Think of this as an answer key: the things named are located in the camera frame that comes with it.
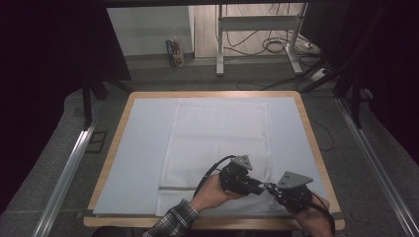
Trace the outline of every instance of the table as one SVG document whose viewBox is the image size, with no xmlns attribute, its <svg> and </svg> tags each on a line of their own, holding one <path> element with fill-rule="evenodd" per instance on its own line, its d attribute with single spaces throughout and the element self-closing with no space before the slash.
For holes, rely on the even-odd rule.
<svg viewBox="0 0 419 237">
<path fill-rule="evenodd" d="M 247 91 L 223 91 L 223 92 L 135 92 L 129 96 L 126 108 L 117 128 L 116 135 L 108 152 L 104 167 L 99 177 L 91 201 L 87 207 L 87 215 L 84 217 L 86 226 L 106 226 L 114 225 L 120 227 L 152 227 L 160 217 L 154 215 L 104 215 L 94 216 L 92 213 L 98 201 L 102 188 L 104 187 L 110 173 L 114 158 L 120 145 L 121 137 L 129 118 L 130 109 L 135 99 L 139 98 L 258 98 L 258 97 L 293 97 L 295 99 L 299 115 L 306 132 L 310 148 L 313 152 L 315 163 L 318 167 L 320 177 L 324 184 L 325 191 L 330 201 L 330 210 L 339 213 L 340 207 L 333 187 L 330 183 L 326 167 L 317 146 L 313 131 L 311 129 L 308 116 L 306 114 L 302 99 L 298 92 L 247 92 Z M 345 222 L 343 219 L 335 220 L 336 229 L 343 229 Z M 228 216 L 228 217 L 199 217 L 193 224 L 192 229 L 252 229 L 252 230 L 295 230 L 300 229 L 295 220 L 276 216 Z"/>
</svg>

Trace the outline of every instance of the plaid shirt sleeve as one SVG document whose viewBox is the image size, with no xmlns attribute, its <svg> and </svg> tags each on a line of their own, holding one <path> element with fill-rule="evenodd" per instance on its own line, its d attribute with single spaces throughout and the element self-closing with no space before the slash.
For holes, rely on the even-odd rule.
<svg viewBox="0 0 419 237">
<path fill-rule="evenodd" d="M 182 199 L 153 228 L 146 231 L 143 237 L 183 236 L 197 218 L 197 211 L 188 201 Z"/>
</svg>

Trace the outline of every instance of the wall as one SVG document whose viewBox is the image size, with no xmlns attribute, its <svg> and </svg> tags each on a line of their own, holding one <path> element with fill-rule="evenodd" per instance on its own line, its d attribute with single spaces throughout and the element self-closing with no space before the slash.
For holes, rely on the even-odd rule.
<svg viewBox="0 0 419 237">
<path fill-rule="evenodd" d="M 193 8 L 147 7 L 108 9 L 124 55 L 167 53 L 165 41 L 181 37 L 185 52 L 193 49 Z"/>
</svg>

